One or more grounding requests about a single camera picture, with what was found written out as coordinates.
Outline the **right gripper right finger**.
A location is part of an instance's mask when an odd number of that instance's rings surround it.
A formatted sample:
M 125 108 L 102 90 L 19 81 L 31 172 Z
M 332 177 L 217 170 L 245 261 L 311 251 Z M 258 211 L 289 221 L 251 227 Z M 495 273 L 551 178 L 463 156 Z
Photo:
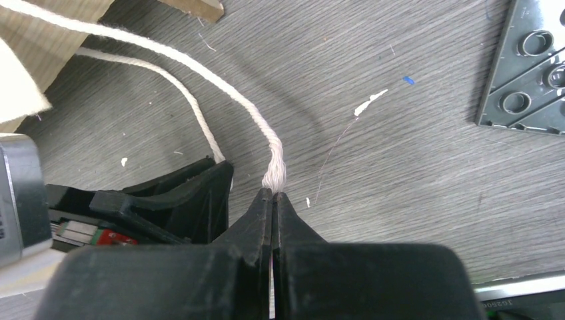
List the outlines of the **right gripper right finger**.
M 466 269 L 442 245 L 335 243 L 273 199 L 277 319 L 483 319 Z

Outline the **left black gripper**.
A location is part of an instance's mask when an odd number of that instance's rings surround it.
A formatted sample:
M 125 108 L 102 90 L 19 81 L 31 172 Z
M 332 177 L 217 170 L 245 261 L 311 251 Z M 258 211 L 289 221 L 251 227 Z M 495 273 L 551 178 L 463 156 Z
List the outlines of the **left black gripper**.
M 128 244 L 208 244 L 228 227 L 233 166 L 207 157 L 121 190 L 46 184 L 39 151 L 1 135 L 1 264 L 48 249 L 71 222 L 123 235 Z

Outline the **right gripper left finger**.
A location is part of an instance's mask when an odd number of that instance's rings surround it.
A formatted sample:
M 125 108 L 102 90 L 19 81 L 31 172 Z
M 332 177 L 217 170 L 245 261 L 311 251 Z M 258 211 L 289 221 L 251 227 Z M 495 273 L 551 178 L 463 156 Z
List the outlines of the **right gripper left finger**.
M 58 266 L 36 319 L 268 319 L 273 194 L 208 245 L 88 247 Z

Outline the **wooden pet bed frame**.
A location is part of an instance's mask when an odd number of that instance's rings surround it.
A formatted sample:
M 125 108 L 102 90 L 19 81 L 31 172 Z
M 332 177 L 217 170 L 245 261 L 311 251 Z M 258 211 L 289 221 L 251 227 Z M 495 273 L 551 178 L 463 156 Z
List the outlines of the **wooden pet bed frame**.
M 114 1 L 28 1 L 66 17 L 97 22 Z M 215 23 L 221 1 L 161 1 Z M 27 116 L 51 108 L 44 92 L 87 35 L 1 7 L 1 133 L 14 133 Z

